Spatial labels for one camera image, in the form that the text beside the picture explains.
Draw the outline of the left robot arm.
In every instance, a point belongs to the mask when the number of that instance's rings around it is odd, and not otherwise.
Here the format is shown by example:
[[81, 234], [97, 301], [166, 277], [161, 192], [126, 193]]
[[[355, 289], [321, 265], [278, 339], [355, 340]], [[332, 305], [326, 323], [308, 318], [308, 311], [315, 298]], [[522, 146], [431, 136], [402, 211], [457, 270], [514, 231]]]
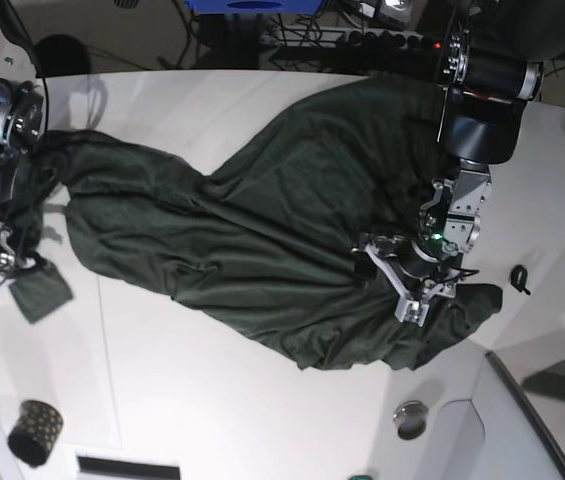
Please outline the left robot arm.
[[565, 1], [470, 1], [450, 23], [435, 70], [444, 89], [437, 145], [444, 174], [415, 230], [364, 233], [357, 249], [398, 295], [395, 318], [423, 326], [434, 299], [471, 276], [461, 266], [482, 230], [490, 168], [509, 161], [548, 61], [565, 52]]

